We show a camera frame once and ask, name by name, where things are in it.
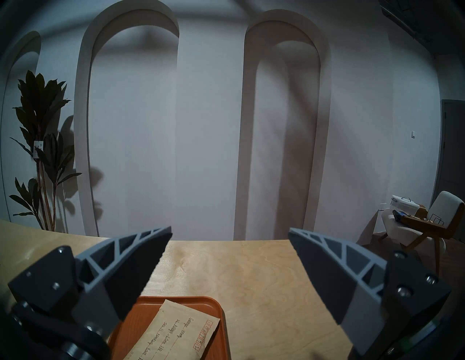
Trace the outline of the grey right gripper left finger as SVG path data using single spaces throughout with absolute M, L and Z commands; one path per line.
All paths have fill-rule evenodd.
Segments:
M 106 339 L 130 312 L 172 237 L 171 226 L 109 238 L 78 255 L 60 245 L 8 282 L 15 300 Z

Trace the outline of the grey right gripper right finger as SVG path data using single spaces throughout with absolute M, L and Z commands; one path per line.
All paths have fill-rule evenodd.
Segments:
M 451 287 L 403 250 L 384 260 L 342 239 L 290 228 L 319 297 L 352 343 L 350 355 L 407 355 L 437 329 Z

